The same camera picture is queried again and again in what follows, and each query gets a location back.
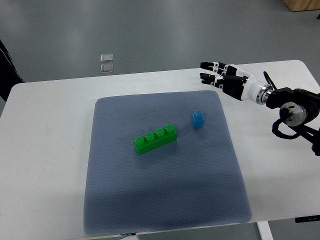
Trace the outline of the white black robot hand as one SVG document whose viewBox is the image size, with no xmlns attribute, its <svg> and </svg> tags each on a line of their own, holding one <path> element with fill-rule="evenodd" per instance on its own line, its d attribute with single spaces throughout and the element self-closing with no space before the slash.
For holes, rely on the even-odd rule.
<svg viewBox="0 0 320 240">
<path fill-rule="evenodd" d="M 251 100 L 264 105 L 267 94 L 274 90 L 269 81 L 261 82 L 253 73 L 234 64 L 201 62 L 200 68 L 212 72 L 199 74 L 202 84 L 218 88 L 239 101 Z"/>
</svg>

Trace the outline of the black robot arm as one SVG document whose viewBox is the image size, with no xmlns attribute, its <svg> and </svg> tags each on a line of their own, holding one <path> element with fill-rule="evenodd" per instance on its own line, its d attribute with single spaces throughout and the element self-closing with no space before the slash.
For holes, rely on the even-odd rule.
<svg viewBox="0 0 320 240">
<path fill-rule="evenodd" d="M 320 114 L 318 93 L 284 87 L 266 91 L 262 102 L 270 109 L 279 109 L 279 119 L 271 129 L 275 136 L 287 140 L 303 137 L 312 144 L 314 154 L 320 155 L 320 131 L 306 125 Z"/>
</svg>

